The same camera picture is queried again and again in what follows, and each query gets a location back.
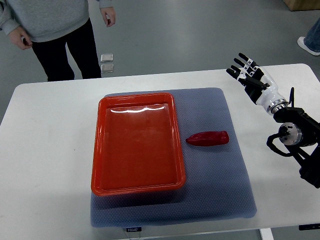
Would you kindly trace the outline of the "person's right hand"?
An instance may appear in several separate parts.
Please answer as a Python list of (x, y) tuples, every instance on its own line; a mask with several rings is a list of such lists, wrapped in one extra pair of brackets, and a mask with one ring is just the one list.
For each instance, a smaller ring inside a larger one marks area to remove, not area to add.
[(30, 36), (21, 27), (18, 26), (8, 34), (10, 42), (16, 45), (21, 50), (30, 49), (33, 46)]

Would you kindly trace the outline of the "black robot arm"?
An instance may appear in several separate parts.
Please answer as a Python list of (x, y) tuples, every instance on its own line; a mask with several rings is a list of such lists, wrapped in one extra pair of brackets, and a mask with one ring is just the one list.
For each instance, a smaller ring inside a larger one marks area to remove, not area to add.
[(243, 87), (250, 100), (263, 107), (280, 123), (278, 132), (267, 138), (266, 145), (276, 154), (293, 157), (300, 165), (300, 177), (320, 187), (320, 124), (302, 108), (295, 107), (295, 89), (289, 99), (278, 91), (278, 85), (267, 71), (243, 53), (234, 58), (226, 72)]

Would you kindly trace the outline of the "person's left hand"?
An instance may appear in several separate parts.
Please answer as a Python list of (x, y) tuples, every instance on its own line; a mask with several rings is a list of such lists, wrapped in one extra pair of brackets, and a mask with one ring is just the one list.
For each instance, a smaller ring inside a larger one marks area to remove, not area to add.
[(100, 8), (100, 13), (107, 28), (116, 23), (116, 11), (113, 7)]

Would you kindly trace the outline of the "white robotic hand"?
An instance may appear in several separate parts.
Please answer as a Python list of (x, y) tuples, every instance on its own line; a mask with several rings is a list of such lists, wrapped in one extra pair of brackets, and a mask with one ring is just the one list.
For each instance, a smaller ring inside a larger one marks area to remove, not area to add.
[(256, 105), (262, 106), (267, 113), (275, 113), (287, 107), (288, 101), (279, 94), (278, 85), (273, 78), (245, 54), (240, 52), (238, 56), (244, 61), (238, 58), (233, 60), (241, 68), (231, 65), (226, 72), (245, 86), (244, 90), (249, 98)]

